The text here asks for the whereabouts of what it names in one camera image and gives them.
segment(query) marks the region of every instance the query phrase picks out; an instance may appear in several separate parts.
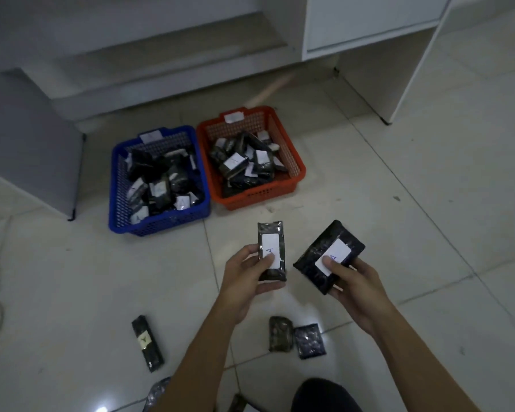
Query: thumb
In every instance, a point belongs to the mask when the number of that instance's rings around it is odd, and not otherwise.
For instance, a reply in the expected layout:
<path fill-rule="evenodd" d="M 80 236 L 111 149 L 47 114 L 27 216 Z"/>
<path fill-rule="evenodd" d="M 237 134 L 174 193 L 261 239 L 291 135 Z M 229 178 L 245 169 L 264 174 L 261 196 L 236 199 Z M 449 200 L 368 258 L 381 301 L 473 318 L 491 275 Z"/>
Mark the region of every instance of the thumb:
<path fill-rule="evenodd" d="M 349 286 L 359 284 L 364 279 L 356 270 L 346 268 L 345 266 L 342 266 L 340 263 L 334 262 L 334 260 L 332 260 L 328 256 L 324 256 L 322 258 L 322 263 L 324 264 L 324 266 L 329 268 L 332 271 L 332 273 L 335 273 L 345 282 L 347 282 Z"/>
<path fill-rule="evenodd" d="M 271 267 L 274 261 L 275 255 L 269 253 L 266 257 L 264 257 L 259 262 L 254 264 L 254 266 L 248 269 L 249 275 L 257 281 L 261 274 L 265 272 L 269 267 Z"/>

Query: white tile floor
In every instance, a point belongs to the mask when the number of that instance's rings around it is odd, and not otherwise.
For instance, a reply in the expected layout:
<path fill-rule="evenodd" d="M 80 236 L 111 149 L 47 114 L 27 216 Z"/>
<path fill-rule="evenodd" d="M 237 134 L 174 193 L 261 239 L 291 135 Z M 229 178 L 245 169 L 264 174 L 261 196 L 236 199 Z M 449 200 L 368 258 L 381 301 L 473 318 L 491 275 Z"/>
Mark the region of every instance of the white tile floor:
<path fill-rule="evenodd" d="M 142 239 L 106 225 L 113 145 L 236 108 L 286 70 L 80 123 L 89 137 L 73 223 L 0 183 L 0 410 L 94 412 L 143 399 L 174 372 L 257 222 L 284 221 L 291 266 L 333 219 L 367 245 L 363 258 L 473 400 L 515 410 L 515 12 L 442 36 L 390 127 L 317 63 L 288 70 L 294 80 L 268 100 L 307 166 L 295 194 L 233 213 L 215 205 L 204 222 Z M 371 340 L 288 275 L 235 330 L 218 410 L 240 390 L 287 411 L 312 376 L 343 384 L 366 411 L 404 410 Z M 153 374 L 130 327 L 139 314 L 167 360 Z M 269 354 L 271 315 L 317 322 L 328 354 Z"/>

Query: left hand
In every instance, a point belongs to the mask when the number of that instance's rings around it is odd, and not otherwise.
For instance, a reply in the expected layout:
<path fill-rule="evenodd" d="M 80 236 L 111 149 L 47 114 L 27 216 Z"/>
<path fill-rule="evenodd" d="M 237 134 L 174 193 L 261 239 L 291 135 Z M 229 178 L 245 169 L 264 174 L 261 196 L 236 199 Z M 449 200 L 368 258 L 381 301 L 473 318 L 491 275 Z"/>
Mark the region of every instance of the left hand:
<path fill-rule="evenodd" d="M 281 289 L 286 285 L 285 282 L 258 283 L 261 274 L 275 261 L 274 254 L 269 254 L 261 260 L 258 256 L 248 258 L 258 250 L 258 244 L 245 245 L 225 265 L 217 301 L 226 305 L 229 312 L 234 313 L 237 324 L 246 317 L 254 296 Z"/>

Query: forearm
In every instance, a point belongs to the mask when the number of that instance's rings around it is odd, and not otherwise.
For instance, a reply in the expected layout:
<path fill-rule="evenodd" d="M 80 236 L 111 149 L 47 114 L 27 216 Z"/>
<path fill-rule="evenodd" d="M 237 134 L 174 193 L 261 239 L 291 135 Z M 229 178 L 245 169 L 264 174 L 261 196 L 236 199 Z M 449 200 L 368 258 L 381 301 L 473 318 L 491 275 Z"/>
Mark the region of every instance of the forearm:
<path fill-rule="evenodd" d="M 218 299 L 153 412 L 211 412 L 235 318 Z"/>
<path fill-rule="evenodd" d="M 480 412 L 399 312 L 375 340 L 409 412 Z"/>

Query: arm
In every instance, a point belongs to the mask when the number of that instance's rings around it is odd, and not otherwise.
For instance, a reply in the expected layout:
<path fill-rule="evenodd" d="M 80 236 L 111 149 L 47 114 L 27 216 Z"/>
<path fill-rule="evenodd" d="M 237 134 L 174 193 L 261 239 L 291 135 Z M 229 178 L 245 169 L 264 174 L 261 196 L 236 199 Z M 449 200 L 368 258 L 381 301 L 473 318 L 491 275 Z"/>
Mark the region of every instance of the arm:
<path fill-rule="evenodd" d="M 258 283 L 275 256 L 247 259 L 257 250 L 257 244 L 247 245 L 227 261 L 220 294 L 152 412 L 213 410 L 234 326 L 246 317 L 254 296 L 285 285 Z"/>
<path fill-rule="evenodd" d="M 330 294 L 376 341 L 409 412 L 480 412 L 391 303 L 374 268 L 360 259 L 356 271 L 323 262 L 340 277 L 341 290 Z"/>

